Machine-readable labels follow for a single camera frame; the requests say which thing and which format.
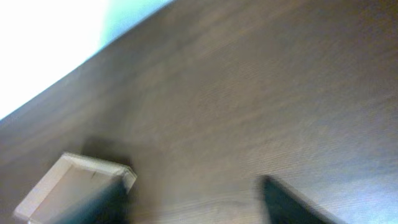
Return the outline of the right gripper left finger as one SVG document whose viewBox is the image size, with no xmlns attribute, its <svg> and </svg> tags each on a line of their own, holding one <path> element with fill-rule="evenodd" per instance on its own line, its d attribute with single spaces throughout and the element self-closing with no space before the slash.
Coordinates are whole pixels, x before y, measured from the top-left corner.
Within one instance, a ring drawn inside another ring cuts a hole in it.
<svg viewBox="0 0 398 224">
<path fill-rule="evenodd" d="M 60 215 L 56 224 L 126 224 L 129 197 L 122 178 Z"/>
</svg>

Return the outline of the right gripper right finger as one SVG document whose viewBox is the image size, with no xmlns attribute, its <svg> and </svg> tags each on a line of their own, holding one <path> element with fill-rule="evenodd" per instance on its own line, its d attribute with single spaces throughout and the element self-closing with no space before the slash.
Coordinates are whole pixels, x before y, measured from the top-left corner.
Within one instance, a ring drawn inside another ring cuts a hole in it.
<svg viewBox="0 0 398 224">
<path fill-rule="evenodd" d="M 339 219 L 301 194 L 288 183 L 272 175 L 258 182 L 264 217 L 269 223 L 335 224 Z"/>
</svg>

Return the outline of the brown cardboard box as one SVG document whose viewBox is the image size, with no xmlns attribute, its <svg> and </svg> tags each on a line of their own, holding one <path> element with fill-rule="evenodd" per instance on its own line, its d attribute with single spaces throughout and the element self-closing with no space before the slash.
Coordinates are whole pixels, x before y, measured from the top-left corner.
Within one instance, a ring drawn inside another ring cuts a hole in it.
<svg viewBox="0 0 398 224">
<path fill-rule="evenodd" d="M 15 208 L 14 216 L 27 223 L 54 223 L 117 177 L 129 196 L 137 179 L 129 166 L 66 152 Z"/>
</svg>

